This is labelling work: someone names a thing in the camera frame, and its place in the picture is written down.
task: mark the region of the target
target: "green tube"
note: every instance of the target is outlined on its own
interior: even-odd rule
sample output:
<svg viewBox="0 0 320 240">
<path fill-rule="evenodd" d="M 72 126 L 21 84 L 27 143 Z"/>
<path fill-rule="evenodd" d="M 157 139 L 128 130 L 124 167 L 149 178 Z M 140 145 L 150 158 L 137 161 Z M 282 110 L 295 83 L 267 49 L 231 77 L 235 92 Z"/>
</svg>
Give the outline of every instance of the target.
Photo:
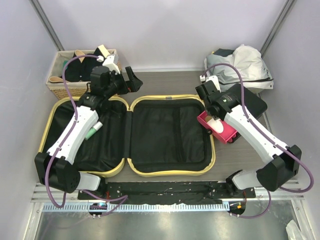
<svg viewBox="0 0 320 240">
<path fill-rule="evenodd" d="M 93 127 L 88 131 L 88 133 L 85 135 L 85 140 L 88 140 L 89 138 L 92 137 L 93 134 L 95 134 L 97 132 L 96 129 L 94 129 Z"/>
</svg>

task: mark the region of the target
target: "white wall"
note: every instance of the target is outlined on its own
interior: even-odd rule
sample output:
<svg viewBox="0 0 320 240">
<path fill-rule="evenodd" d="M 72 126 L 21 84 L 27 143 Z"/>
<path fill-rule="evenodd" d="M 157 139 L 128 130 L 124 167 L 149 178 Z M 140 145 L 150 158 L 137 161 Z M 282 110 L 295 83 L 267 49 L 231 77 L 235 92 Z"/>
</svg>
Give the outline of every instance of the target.
<svg viewBox="0 0 320 240">
<path fill-rule="evenodd" d="M 34 157 L 57 100 L 45 85 L 56 48 L 29 1 L 1 1 L 0 19 L 0 238 L 20 240 L 38 179 Z"/>
<path fill-rule="evenodd" d="M 275 78 L 264 91 L 273 133 L 302 149 L 302 161 L 312 170 L 313 189 L 306 194 L 315 229 L 320 229 L 320 1 L 297 1 L 265 55 Z M 299 179 L 309 184 L 299 169 Z"/>
<path fill-rule="evenodd" d="M 67 50 L 116 48 L 133 69 L 203 69 L 218 48 L 262 47 L 286 0 L 39 0 Z"/>
</svg>

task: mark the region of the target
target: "wicker basket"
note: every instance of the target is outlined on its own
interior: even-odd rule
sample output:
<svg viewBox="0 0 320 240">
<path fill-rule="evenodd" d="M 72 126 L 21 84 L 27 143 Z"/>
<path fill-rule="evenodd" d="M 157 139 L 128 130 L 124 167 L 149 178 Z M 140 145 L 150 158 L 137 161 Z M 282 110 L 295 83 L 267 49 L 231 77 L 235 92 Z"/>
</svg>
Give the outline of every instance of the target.
<svg viewBox="0 0 320 240">
<path fill-rule="evenodd" d="M 95 50 L 81 50 L 84 54 L 93 54 Z M 109 53 L 117 54 L 117 50 L 115 49 L 108 49 Z M 50 74 L 48 79 L 46 80 L 46 85 L 48 88 L 55 94 L 55 96 L 60 100 L 65 97 L 68 97 L 67 91 L 65 86 L 62 82 L 50 82 L 50 77 L 60 77 L 62 74 L 63 63 L 66 60 L 70 60 L 74 56 L 75 51 L 68 50 L 68 51 L 58 51 L 53 66 L 51 68 Z M 120 62 L 117 63 L 120 71 L 121 71 L 121 64 Z M 70 93 L 73 97 L 82 96 L 85 91 L 87 90 L 87 82 L 67 82 L 67 86 L 70 90 Z"/>
</svg>

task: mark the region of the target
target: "metal floor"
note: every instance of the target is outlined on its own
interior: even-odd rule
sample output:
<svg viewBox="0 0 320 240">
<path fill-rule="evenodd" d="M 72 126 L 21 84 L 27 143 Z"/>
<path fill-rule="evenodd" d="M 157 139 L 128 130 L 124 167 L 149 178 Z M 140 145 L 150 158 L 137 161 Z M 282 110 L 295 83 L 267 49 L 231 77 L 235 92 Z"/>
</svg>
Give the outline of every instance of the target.
<svg viewBox="0 0 320 240">
<path fill-rule="evenodd" d="M 268 201 L 250 201 L 245 214 L 261 213 Z M 88 218 L 85 212 L 43 212 L 36 240 L 287 240 L 296 215 L 290 200 L 273 201 L 256 219 L 224 211 L 128 212 Z"/>
</svg>

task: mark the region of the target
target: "black strap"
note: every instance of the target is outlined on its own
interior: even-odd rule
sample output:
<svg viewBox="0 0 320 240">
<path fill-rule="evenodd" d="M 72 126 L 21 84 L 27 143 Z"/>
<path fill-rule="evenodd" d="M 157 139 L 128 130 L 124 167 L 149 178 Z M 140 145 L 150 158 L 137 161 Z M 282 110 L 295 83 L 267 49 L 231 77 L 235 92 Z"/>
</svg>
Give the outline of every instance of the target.
<svg viewBox="0 0 320 240">
<path fill-rule="evenodd" d="M 124 150 L 123 150 L 123 157 L 130 158 L 130 148 L 131 148 L 131 128 L 132 128 L 132 119 L 133 119 L 133 112 L 127 111 L 125 116 L 125 130 L 124 130 Z"/>
</svg>

